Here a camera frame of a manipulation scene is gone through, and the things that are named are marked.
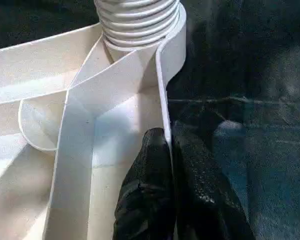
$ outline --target curved plastic edge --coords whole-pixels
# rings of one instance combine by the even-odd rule
[[[35,143],[33,143],[31,141],[31,139],[27,136],[25,130],[24,130],[24,126],[22,124],[23,122],[23,107],[24,107],[24,103],[26,101],[31,101],[31,100],[38,100],[38,99],[42,99],[42,98],[47,98],[47,97],[55,97],[57,101],[65,101],[63,100],[63,97],[66,98],[66,91],[60,91],[60,92],[57,92],[57,93],[52,93],[52,94],[46,94],[44,96],[40,96],[40,97],[33,97],[33,98],[29,98],[29,99],[22,99],[19,103],[19,108],[18,108],[18,113],[17,113],[17,120],[18,120],[18,126],[19,126],[19,130],[21,132],[21,134],[23,135],[23,137],[25,138],[25,140],[35,149],[41,151],[41,152],[45,152],[45,153],[48,153],[48,154],[54,154],[57,150],[57,146],[55,146],[54,148],[46,148],[46,147],[42,147],[42,146],[39,146]]]
[[[41,152],[55,152],[57,150],[57,148],[43,148],[40,146],[35,145],[32,141],[30,141],[30,139],[27,137],[27,135],[25,134],[24,128],[22,126],[22,108],[23,108],[23,104],[24,104],[24,99],[22,99],[20,101],[20,105],[19,105],[19,110],[18,110],[18,124],[19,124],[19,129],[20,132],[22,134],[22,136],[24,137],[24,139],[28,142],[28,144],[30,144],[33,148],[41,151]]]
[[[186,19],[184,6],[179,4],[179,22],[162,41],[155,54],[155,64],[161,102],[164,136],[172,159],[172,134],[166,87],[180,71],[186,60]]]

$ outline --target white plastic part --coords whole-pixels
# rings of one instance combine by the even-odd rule
[[[104,35],[120,47],[140,47],[164,38],[179,19],[179,0],[94,1]]]
[[[186,57],[182,5],[179,15],[159,47],[133,50],[68,91],[45,240],[112,239],[121,182],[145,131],[163,126],[171,145],[165,87]]]
[[[65,100],[65,91],[21,100],[18,111],[20,131],[35,149],[57,150]]]
[[[55,152],[28,144],[20,102],[68,89],[101,34],[96,24],[0,49],[0,240],[42,239],[51,190]]]
[[[125,3],[138,4],[131,0]],[[121,182],[145,131],[164,127],[171,144],[165,88],[185,60],[185,22],[186,12],[178,4],[175,27],[163,40],[146,47],[115,46],[102,37],[101,25],[96,24],[0,51],[3,66],[11,64],[12,70],[20,68],[21,73],[16,73],[16,81],[11,79],[9,84],[7,79],[13,71],[1,68],[0,74],[1,86],[8,86],[13,93],[5,99],[0,97],[0,239],[112,238]],[[42,53],[43,70],[38,64],[22,68],[22,57],[16,57],[25,52],[33,62],[41,56],[38,51],[32,58],[34,49]],[[51,60],[56,67],[46,62],[46,52],[56,56]],[[42,76],[56,76],[69,69],[73,75],[67,80],[68,87],[41,81]],[[25,83],[29,79],[36,82],[35,88],[27,84],[27,89],[19,91],[23,79]],[[50,107],[53,102],[59,107]],[[37,113],[44,116],[39,121],[34,117]],[[50,186],[47,204],[42,196]],[[3,194],[12,189],[15,198]],[[12,200],[13,209],[7,207],[7,198]],[[26,203],[23,208],[20,202]]]
[[[0,103],[66,90],[101,32],[97,24],[0,49]]]

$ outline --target white plastic channel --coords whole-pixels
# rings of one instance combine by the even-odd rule
[[[179,16],[161,43],[127,53],[67,91],[45,240],[112,239],[120,186],[145,131],[163,126],[171,145],[166,86],[186,57],[182,5]]]
[[[36,144],[19,128],[24,122],[18,122],[18,111],[32,101],[44,109],[50,104],[46,98],[62,92],[64,102],[65,90],[101,33],[96,24],[0,49],[0,239],[42,239],[52,185],[55,152],[32,147]],[[58,136],[59,126],[53,129]]]
[[[179,0],[94,1],[105,37],[119,47],[153,44],[176,26]]]

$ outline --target white plastic tray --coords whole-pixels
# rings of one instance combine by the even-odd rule
[[[0,50],[0,91],[13,89],[0,94],[0,239],[112,239],[145,131],[164,127],[171,143],[166,85],[185,61],[185,22],[180,5],[165,39],[121,55],[99,24]]]

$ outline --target white ribbed cylinder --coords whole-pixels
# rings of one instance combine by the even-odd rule
[[[179,20],[179,0],[94,0],[104,36],[124,48],[164,38]]]

